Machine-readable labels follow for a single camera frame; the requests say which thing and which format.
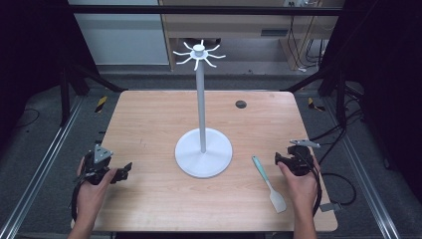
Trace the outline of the wooden background desk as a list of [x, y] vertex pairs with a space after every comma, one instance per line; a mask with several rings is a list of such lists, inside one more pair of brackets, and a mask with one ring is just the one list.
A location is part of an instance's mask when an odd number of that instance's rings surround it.
[[[158, 0], [161, 6], [251, 6], [341, 8], [345, 0]], [[162, 16], [169, 39], [275, 38], [280, 41], [290, 68], [306, 68], [312, 39], [330, 38], [335, 16], [188, 15]]]

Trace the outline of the black metal stand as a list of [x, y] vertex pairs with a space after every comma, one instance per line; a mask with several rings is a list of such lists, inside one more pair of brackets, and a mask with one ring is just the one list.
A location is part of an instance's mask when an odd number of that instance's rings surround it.
[[107, 81], [101, 77], [99, 73], [90, 71], [80, 65], [70, 65], [64, 67], [60, 72], [62, 104], [62, 120], [60, 126], [65, 125], [71, 117], [69, 86], [74, 88], [74, 91], [78, 96], [85, 96], [90, 90], [88, 84], [86, 83], [86, 79], [91, 79], [115, 93], [124, 92], [124, 88]]
[[284, 92], [295, 93], [299, 89], [321, 80], [317, 93], [321, 97], [328, 97], [333, 91], [336, 91], [335, 100], [335, 118], [342, 128], [346, 128], [346, 116], [344, 107], [345, 97], [345, 77], [342, 69], [335, 64], [320, 68], [316, 73], [304, 80], [284, 89]]

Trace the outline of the black horizontal crossbar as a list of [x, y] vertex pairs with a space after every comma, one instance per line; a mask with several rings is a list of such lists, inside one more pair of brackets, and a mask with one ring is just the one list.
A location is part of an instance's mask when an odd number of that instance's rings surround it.
[[341, 8], [251, 6], [70, 5], [69, 9], [74, 13], [89, 14], [340, 16], [344, 13]]

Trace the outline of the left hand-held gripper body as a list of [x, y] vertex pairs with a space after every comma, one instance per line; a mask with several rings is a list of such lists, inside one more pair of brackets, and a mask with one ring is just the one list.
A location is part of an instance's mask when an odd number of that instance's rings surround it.
[[100, 146], [95, 145], [84, 157], [81, 177], [92, 185], [98, 185], [109, 171], [108, 165], [113, 152]]

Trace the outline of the light grey cabinet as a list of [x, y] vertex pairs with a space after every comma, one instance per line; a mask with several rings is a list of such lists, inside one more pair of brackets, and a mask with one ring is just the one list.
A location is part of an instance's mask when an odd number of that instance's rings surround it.
[[97, 65], [168, 65], [159, 14], [76, 13]]

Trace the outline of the person's right hand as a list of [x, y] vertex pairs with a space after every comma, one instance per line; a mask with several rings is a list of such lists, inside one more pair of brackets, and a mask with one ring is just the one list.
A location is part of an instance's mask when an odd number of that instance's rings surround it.
[[286, 179], [296, 216], [314, 217], [314, 206], [317, 200], [316, 175], [319, 175], [319, 165], [316, 161], [314, 161], [314, 166], [315, 169], [308, 174], [296, 176], [285, 164], [278, 163], [278, 167]]

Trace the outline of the white hook rack stand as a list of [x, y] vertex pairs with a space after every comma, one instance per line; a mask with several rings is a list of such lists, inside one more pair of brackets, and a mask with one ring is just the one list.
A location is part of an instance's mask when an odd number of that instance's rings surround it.
[[221, 131], [206, 126], [205, 108], [205, 84], [204, 66], [215, 68], [209, 58], [222, 59], [225, 55], [215, 56], [212, 52], [219, 48], [216, 45], [208, 49], [204, 41], [190, 47], [187, 43], [184, 46], [188, 52], [178, 53], [177, 56], [187, 56], [183, 65], [189, 61], [194, 61], [193, 71], [196, 78], [196, 95], [199, 127], [186, 132], [176, 143], [174, 156], [179, 168], [186, 174], [195, 178], [211, 178], [222, 173], [230, 164], [233, 156], [233, 147], [230, 139]]

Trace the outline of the yellow black floor tape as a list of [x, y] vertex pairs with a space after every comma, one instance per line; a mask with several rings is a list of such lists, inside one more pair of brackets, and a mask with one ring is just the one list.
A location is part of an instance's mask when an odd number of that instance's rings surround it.
[[325, 112], [325, 107], [316, 106], [312, 98], [308, 98], [308, 107], [319, 112]]
[[97, 107], [95, 109], [95, 113], [100, 113], [103, 110], [103, 107], [104, 107], [104, 105], [106, 103], [106, 100], [107, 100], [107, 96], [102, 96], [99, 99], [98, 105], [97, 105]]

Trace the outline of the person's left hand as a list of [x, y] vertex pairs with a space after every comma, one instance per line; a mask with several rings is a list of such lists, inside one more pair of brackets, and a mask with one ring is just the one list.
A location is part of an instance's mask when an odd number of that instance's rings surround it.
[[105, 199], [106, 190], [114, 178], [116, 169], [110, 169], [98, 185], [83, 182], [77, 197], [77, 219], [96, 218]]

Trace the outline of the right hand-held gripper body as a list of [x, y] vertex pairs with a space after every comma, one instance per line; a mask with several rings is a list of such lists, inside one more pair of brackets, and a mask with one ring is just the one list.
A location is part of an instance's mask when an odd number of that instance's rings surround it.
[[304, 176], [310, 172], [318, 174], [319, 170], [315, 157], [306, 145], [294, 144], [287, 148], [288, 154], [292, 157], [289, 160], [288, 168], [295, 176]]

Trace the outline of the teal handled white spatula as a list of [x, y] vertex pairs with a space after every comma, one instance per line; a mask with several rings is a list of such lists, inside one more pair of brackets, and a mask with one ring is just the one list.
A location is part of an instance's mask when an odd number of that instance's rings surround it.
[[272, 186], [272, 184], [269, 180], [269, 177], [268, 177], [263, 165], [261, 164], [259, 157], [256, 156], [256, 155], [253, 155], [252, 161], [254, 162], [257, 170], [260, 172], [261, 176], [263, 177], [264, 181], [266, 182], [267, 186], [269, 187], [270, 200], [271, 200], [276, 212], [277, 213], [284, 212], [287, 209], [287, 204], [285, 202], [283, 195], [280, 194], [278, 191], [276, 191], [273, 188], [273, 186]]

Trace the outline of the aluminium floor rail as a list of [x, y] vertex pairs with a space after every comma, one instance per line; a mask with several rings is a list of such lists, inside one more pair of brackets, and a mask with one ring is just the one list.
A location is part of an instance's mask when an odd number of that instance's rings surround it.
[[381, 198], [386, 173], [382, 156], [357, 101], [348, 100], [344, 107], [346, 128], [322, 163], [329, 196], [350, 201], [337, 212], [338, 227], [352, 226], [355, 238], [401, 239]]
[[29, 209], [31, 208], [36, 196], [38, 195], [45, 178], [47, 177], [52, 165], [54, 164], [64, 141], [66, 140], [72, 126], [77, 118], [84, 97], [76, 97], [75, 102], [71, 107], [71, 113], [65, 123], [59, 127], [53, 141], [50, 143], [43, 159], [41, 160], [37, 170], [28, 183], [24, 193], [19, 199], [17, 205], [12, 211], [11, 215], [6, 220], [5, 224], [0, 229], [0, 239], [14, 239], [21, 227]]

